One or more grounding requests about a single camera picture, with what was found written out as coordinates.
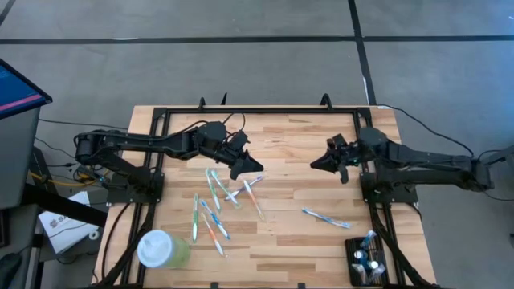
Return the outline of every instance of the monitor screen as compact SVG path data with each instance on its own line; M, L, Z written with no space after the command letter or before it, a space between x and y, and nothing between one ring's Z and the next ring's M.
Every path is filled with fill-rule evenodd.
M0 59L0 119L50 102L50 96Z

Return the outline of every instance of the plastic cup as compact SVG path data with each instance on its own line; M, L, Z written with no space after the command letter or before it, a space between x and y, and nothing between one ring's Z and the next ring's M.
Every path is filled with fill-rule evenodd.
M190 260L190 246L183 238L151 230L137 244L137 257L148 268L183 268Z

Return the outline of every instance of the wooden table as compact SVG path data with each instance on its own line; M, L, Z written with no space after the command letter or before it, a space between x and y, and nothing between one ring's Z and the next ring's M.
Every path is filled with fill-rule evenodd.
M148 133L152 111L151 106L135 107L129 131ZM379 108L371 108L371 112L374 127L399 142L394 113ZM225 118L223 114L176 114L171 116L169 132L176 132L197 120ZM234 115L227 122L227 129L234 132L241 128L242 122L241 115ZM219 217L231 240L227 241L216 232L228 257L221 257L215 250L200 219L198 242L190 246L191 259L187 268L148 269L145 287L208 287L210 282L219 282L220 287L293 288L297 283L306 283L307 287L351 287L344 240L363 236L371 229L369 209L361 199L360 170L349 168L350 181L342 185L337 175L311 169L309 163L324 154L327 138L342 133L347 141L355 140L352 117L345 114L248 114L244 132L251 141L246 148L265 168L265 179L255 185L254 194L266 215L266 222L259 220L245 193L239 197L243 205L239 210L229 202L223 202ZM143 153L124 152L124 158L134 165L142 165L143 157ZM205 168L217 168L232 190L241 187L243 178L249 181L259 175L243 174L237 181L232 181L228 177L229 169L225 165L216 165L211 159L195 157L178 161L165 157L165 190L162 202L157 206L155 229L190 240L194 194L198 193L214 208ZM316 220L301 212L305 206L350 222L352 228L346 230ZM106 236L122 207L117 205L109 210L96 261L98 276ZM133 207L131 205L125 211L113 234L107 271L127 246ZM419 216L404 204L393 205L393 216L400 248L425 279L435 282ZM394 266L390 252L387 252L391 282L395 283ZM136 279L136 260L135 255L131 283Z

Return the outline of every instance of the green toothbrush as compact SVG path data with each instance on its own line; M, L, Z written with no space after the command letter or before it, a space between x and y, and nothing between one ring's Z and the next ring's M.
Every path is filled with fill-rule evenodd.
M230 192L228 191L228 189L226 189L225 185L221 182L221 180L219 179L218 177L218 173L215 171L215 170L211 170L210 171L210 175L216 180L216 182L218 183L219 187L222 188L223 192L226 193L226 195L232 200L232 202L234 203L234 208L236 209L239 209L241 208L241 204L238 203L238 201L235 199L235 197L233 197Z
M216 209L218 209L218 213L222 212L222 207L219 205L218 194L216 193L216 188L214 184L210 181L210 170L206 169L206 177L207 183L209 184L210 192L212 193L212 198L214 199L214 204L216 205Z
M196 244L196 237L198 235L198 193L194 195L193 206L193 243Z

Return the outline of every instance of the toothbrush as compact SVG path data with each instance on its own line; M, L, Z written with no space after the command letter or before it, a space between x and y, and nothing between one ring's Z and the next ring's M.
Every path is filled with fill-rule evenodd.
M216 216L216 214L209 208L209 206L207 205L205 200L203 200L203 199L200 200L200 204L202 204L202 206L207 210L207 212L209 212L210 216L212 217L212 221L216 224L216 226L218 226L218 228L222 232L223 236L225 236L225 238L227 240L230 240L230 236L226 232L225 228L223 228L223 225L222 225L221 221L219 221L219 219Z
M223 192L226 193L226 195L232 200L232 202L234 203L234 208L236 209L239 209L241 207L241 205L237 202L237 200L232 197L230 195L230 192L225 188L225 186L223 185L223 183L219 180L218 178L218 173L216 173L215 170L211 170L210 171L210 175L212 175L212 177L216 180L216 182L218 183L219 187L222 188Z
M214 199L214 204L216 205L216 209L218 209L218 213L222 212L222 207L219 205L218 194L216 193L216 188L214 184L210 181L210 170L206 169L206 177L207 183L209 184L210 193L212 193L212 198Z
M209 235L212 238L212 240L214 241L214 245L216 246L216 249L218 249L218 252L221 256L224 256L225 254L223 253L223 248L219 244L219 242L216 238L216 235L214 234L214 231L210 228L209 221L207 221L207 217L203 212L202 212L202 218L203 218L203 221L206 222L207 229L209 229Z
M306 214L310 214L310 215L312 215L312 216L314 216L314 217L320 218L320 219L322 219L322 220L324 220L324 221L326 221L326 222L331 223L331 224L332 224L332 225L334 225L334 226L339 226L339 227L341 227L341 228L346 228L346 229L349 229L349 228L350 228L350 226L351 226L351 225L350 225L349 223L347 223L347 222L335 221L335 220L333 220L333 219L331 219L331 218L329 218L329 217L326 217L326 216L324 216L324 215L322 215L322 214L314 213L314 212L312 212L309 208L303 208L303 209L302 209L302 212L304 212L304 213L306 213Z
M256 182L258 181L262 181L264 179L264 176L258 176L256 179L254 179L253 181L250 182L250 187L252 187ZM239 193L241 193L242 191L244 191L246 189L245 186L239 188L238 190L236 190L235 192L231 193L230 196L232 197L235 197L237 196ZM228 201L230 200L230 196L227 196L225 197L225 201Z
M193 206L193 243L196 244L196 237L198 236L198 193L194 195Z
M247 188L247 192L250 195L251 201L254 202L255 208L257 208L257 211L259 212L259 218L263 221L266 221L264 219L263 211L260 210L259 204L257 203L257 200L255 200L254 194L251 192L250 185L248 185L247 180L243 180L244 187Z
M369 244L371 243L371 240L372 240L372 239L373 239L373 237L375 237L376 235L377 235L377 233L375 233L375 231L373 231L373 230L369 230L369 231L368 231L368 234L366 234L366 236L364 237L364 240L362 240L361 248L368 249Z

